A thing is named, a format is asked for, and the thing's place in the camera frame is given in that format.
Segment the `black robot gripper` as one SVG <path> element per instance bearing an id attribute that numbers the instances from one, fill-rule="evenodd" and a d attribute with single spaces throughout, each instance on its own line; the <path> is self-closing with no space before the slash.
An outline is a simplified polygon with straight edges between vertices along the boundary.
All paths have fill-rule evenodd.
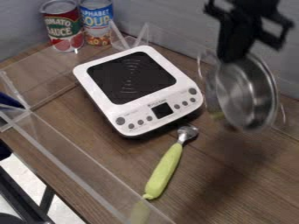
<path id="1" fill-rule="evenodd" d="M 233 8 L 225 10 L 215 0 L 205 4 L 203 12 L 221 23 L 218 57 L 225 63 L 242 59 L 261 41 L 277 50 L 283 48 L 289 32 L 295 22 L 281 13 L 281 0 L 225 0 Z M 278 35 L 263 28 L 263 19 L 282 27 Z"/>

